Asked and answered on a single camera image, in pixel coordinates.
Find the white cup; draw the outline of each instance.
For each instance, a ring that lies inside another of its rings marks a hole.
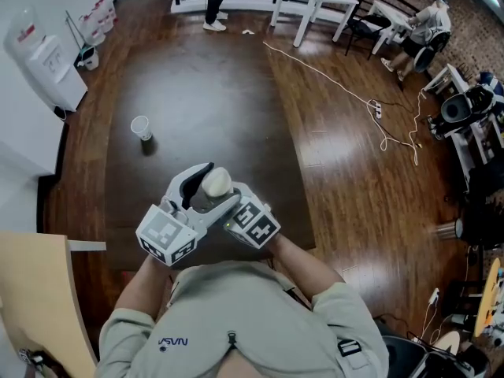
[[[132,121],[132,132],[135,133],[141,140],[148,140],[152,137],[152,132],[149,128],[149,119],[145,116],[139,116]]]

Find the wooden floor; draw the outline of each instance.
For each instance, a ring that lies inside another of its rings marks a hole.
[[[100,46],[100,67],[84,76],[89,92],[67,120],[63,175],[46,201],[46,232],[70,239],[105,239],[106,153],[128,51],[203,32],[201,13],[167,14],[170,4],[171,0],[119,1],[120,21]],[[241,35],[250,29],[366,100],[401,103],[404,107],[385,105],[382,122],[407,141],[418,91],[428,82],[423,75],[412,76],[401,92],[378,57],[366,61],[367,51],[358,48],[344,56],[347,36],[333,43],[334,24],[311,25],[295,49],[292,42],[300,18],[281,17],[273,32],[270,15],[230,13],[228,33]],[[419,124],[418,166],[408,147],[389,143],[383,152],[382,136],[361,102],[288,57],[275,51],[267,55],[302,170],[317,243],[314,254],[343,274],[373,315],[393,313],[419,334],[434,288],[443,293],[451,279],[465,275],[465,245],[439,242],[431,234],[436,224],[457,214],[443,200],[457,172],[447,144],[432,140]],[[390,57],[392,51],[385,49],[384,55]],[[431,98],[422,103],[422,117],[438,110]],[[104,254],[74,254],[73,264],[80,307],[93,339],[124,286],[123,276],[107,268]],[[406,333],[400,324],[397,328]]]

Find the beige shirt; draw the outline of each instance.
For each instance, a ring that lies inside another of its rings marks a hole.
[[[215,377],[236,355],[232,362],[270,377],[387,376],[387,348],[351,286],[333,284],[313,298],[311,311],[285,292],[292,287],[260,263],[184,270],[157,324],[129,309],[112,313],[96,376]],[[342,339],[358,341],[360,359],[342,356]]]
[[[417,13],[416,17],[420,24],[413,29],[409,38],[422,46],[430,42],[436,31],[451,29],[451,21],[445,9],[429,6]]]

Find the sneaker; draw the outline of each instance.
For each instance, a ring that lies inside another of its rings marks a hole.
[[[387,60],[385,57],[381,58],[381,62],[387,68],[389,72],[394,72],[394,68],[391,66],[391,61]]]
[[[206,21],[205,23],[203,24],[203,29],[207,29],[209,31],[217,31],[217,32],[220,32],[220,31],[225,31],[226,30],[226,26],[221,24],[219,22],[219,20],[215,20],[212,24],[207,24]]]
[[[228,19],[228,13],[225,13],[224,11],[219,11],[217,13],[217,19],[218,20],[227,20]]]

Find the baseboard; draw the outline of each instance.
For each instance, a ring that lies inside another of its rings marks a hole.
[[[44,205],[46,198],[53,186],[61,179],[61,172],[63,171],[63,160],[65,158],[66,142],[69,137],[69,126],[63,124],[61,131],[60,146],[57,151],[56,169],[54,175],[40,176],[39,187],[37,189],[37,232],[44,233]]]

